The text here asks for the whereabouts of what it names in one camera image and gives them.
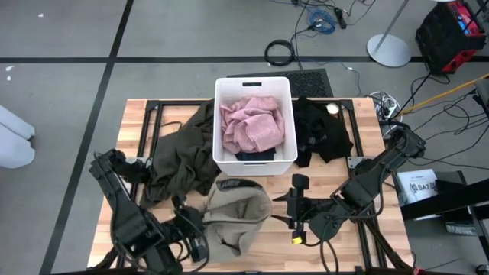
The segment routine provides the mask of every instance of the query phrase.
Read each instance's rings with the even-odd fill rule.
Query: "white object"
[[[401,200],[402,206],[438,195],[436,175],[432,169],[397,173],[397,179],[403,194]],[[425,217],[415,218],[414,220],[419,221],[435,217],[438,216],[427,215]]]
[[[404,0],[385,33],[375,35],[367,43],[368,54],[382,65],[389,67],[404,66],[411,59],[411,51],[406,42],[389,34],[408,1]]]
[[[239,161],[222,146],[221,104],[230,105],[246,96],[273,96],[285,121],[285,141],[275,147],[274,160]],[[229,176],[273,176],[287,171],[297,158],[289,80],[285,77],[221,78],[215,82],[212,158]]]
[[[0,167],[19,168],[34,160],[31,143],[0,125]]]
[[[36,131],[27,122],[23,121],[17,115],[12,114],[9,110],[0,105],[0,124],[16,135],[28,140],[35,136]]]
[[[375,105],[375,113],[377,114],[377,118],[379,121],[386,121],[386,118],[391,118],[396,109],[397,111],[400,111],[400,104],[399,102],[391,95],[388,95],[386,92],[372,92],[369,96],[375,97],[377,101],[374,101]],[[389,107],[389,113],[386,115],[383,115],[383,106],[390,106]],[[400,116],[399,122],[403,122],[403,116]],[[395,129],[397,125],[386,125],[384,127],[381,127],[382,130],[382,137],[387,136],[393,129]]]
[[[339,112],[339,107],[335,103],[329,103],[326,108],[331,115],[336,115]]]

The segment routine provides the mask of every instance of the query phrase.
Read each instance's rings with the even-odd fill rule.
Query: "blue cable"
[[[323,11],[317,7],[311,9],[307,8],[307,10],[309,11],[307,23],[309,25],[314,25],[315,31],[322,34],[332,34],[335,32],[336,20],[327,11]]]

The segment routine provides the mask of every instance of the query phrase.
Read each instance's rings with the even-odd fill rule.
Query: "tabletop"
[[[147,100],[129,99],[127,101],[116,145],[116,148],[123,151],[127,157],[135,157],[137,155]],[[371,99],[352,99],[352,101],[355,107],[355,117],[364,155],[366,157],[375,157],[385,149],[385,146],[375,115],[374,104]],[[160,122],[160,136],[176,131],[179,127],[178,124],[163,126],[164,124],[172,121],[181,121],[184,123],[194,114],[197,108],[197,106],[189,105],[165,106],[163,109],[163,118]],[[351,141],[354,142],[348,113],[344,113],[347,131],[350,134]],[[153,112],[150,117],[147,146],[144,149],[145,156],[149,154],[149,144],[152,138],[151,129],[154,127],[155,116],[155,112]],[[351,155],[355,155],[355,148],[352,149]],[[325,163],[318,154],[313,154],[309,167],[299,168],[293,164],[285,174],[280,176],[247,178],[260,183],[267,191],[269,197],[274,199],[285,194],[291,187],[291,177],[294,173],[301,173],[310,178],[310,189],[305,191],[304,195],[311,198],[328,198],[348,178],[348,170],[344,158]],[[392,183],[391,178],[386,180],[386,182]],[[138,188],[137,202],[141,197],[142,188],[142,185]],[[188,203],[190,205],[199,206],[204,201],[205,197],[197,192],[191,192],[188,195]],[[287,216],[287,204],[285,202],[273,202],[272,206],[274,215]],[[172,208],[171,202],[166,201],[156,205],[151,211],[162,222],[173,217]],[[111,213],[112,210],[104,199],[93,239],[88,267],[96,265],[112,248],[109,235]],[[384,211],[378,217],[378,223],[382,234],[392,248],[406,263],[411,264],[413,259],[397,200],[397,194],[395,190],[387,185],[384,185]],[[366,230],[372,263],[374,266],[378,266],[373,238],[368,232],[368,229]],[[275,218],[269,218],[264,222],[247,255],[224,264],[209,263],[202,271],[324,271],[319,256],[319,247],[306,247],[292,244],[290,236],[291,230],[284,223]],[[309,243],[316,241],[318,240],[312,233],[308,234]],[[354,271],[355,266],[364,266],[357,225],[346,221],[339,233],[331,240],[331,243],[338,255],[340,271]],[[176,245],[172,245],[171,248],[175,251],[174,253],[178,254],[179,248]],[[335,262],[327,246],[325,247],[325,258],[329,268],[334,270]],[[193,267],[197,266],[190,261],[184,261],[182,264],[185,270],[192,270]]]

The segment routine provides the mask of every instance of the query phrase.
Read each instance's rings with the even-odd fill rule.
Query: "gray floor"
[[[301,37],[300,53],[310,56],[366,57],[368,38],[382,33],[401,0],[377,0],[361,23],[329,36]],[[351,0],[336,0],[348,8]],[[393,33],[403,38],[414,56],[419,50],[414,32],[434,5],[411,0]],[[0,59],[2,57],[107,57],[125,2],[116,0],[0,0]],[[351,18],[365,11],[356,4]],[[118,55],[120,57],[246,57],[261,56],[275,39],[288,39],[300,9],[267,0],[137,0],[132,8]],[[479,55],[489,55],[489,47]],[[11,71],[5,67],[15,66]],[[389,69],[376,63],[346,63],[361,74],[362,94],[385,91],[399,102],[409,97],[413,79],[426,75],[422,63]],[[305,63],[305,68],[326,68],[338,97],[354,96],[356,74],[339,63],[325,66]],[[0,274],[39,273],[66,187],[73,170],[90,110],[97,94],[104,63],[2,63],[0,104],[31,123],[37,130],[34,162],[16,170],[0,170]],[[421,102],[488,71],[487,63],[466,63],[449,85],[428,81],[416,97]],[[208,98],[219,77],[239,73],[297,70],[296,64],[269,67],[263,63],[116,63],[105,94],[96,129],[89,145],[106,151],[114,147],[125,101],[129,98]],[[448,97],[453,99],[460,93]],[[461,106],[471,114],[481,110],[471,99]],[[439,112],[441,106],[405,117],[413,127]],[[457,128],[463,119],[440,115],[419,130],[421,137]],[[441,157],[463,149],[478,138],[486,126],[453,136],[446,134],[428,142],[427,157]],[[489,140],[451,157],[453,163],[483,166]],[[53,272],[82,270],[99,216],[102,194],[87,172],[87,156],[78,190],[66,225]],[[487,178],[472,168],[429,165],[435,170],[462,170],[469,182]],[[403,170],[413,170],[410,164]],[[445,232],[438,220],[407,222],[418,265],[431,267],[461,260],[439,271],[473,273],[485,259],[477,238],[456,237]]]

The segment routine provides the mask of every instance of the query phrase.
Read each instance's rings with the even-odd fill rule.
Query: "fabric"
[[[331,116],[324,105],[316,104],[301,96],[293,103],[296,126],[297,159],[299,167],[308,167],[312,153],[328,163],[348,156],[353,148],[343,122]]]
[[[219,109],[222,146],[231,153],[263,152],[283,143],[283,116],[273,97],[247,97]]]
[[[209,260],[222,263],[245,255],[271,212],[271,200],[258,183],[244,179],[216,181],[203,217]]]
[[[213,100],[204,102],[179,131],[158,138],[141,207],[191,190],[203,196],[209,193],[220,173],[212,159],[213,109]]]
[[[258,153],[244,153],[239,152],[235,156],[240,161],[263,161],[274,160],[274,155],[277,151],[275,147]]]

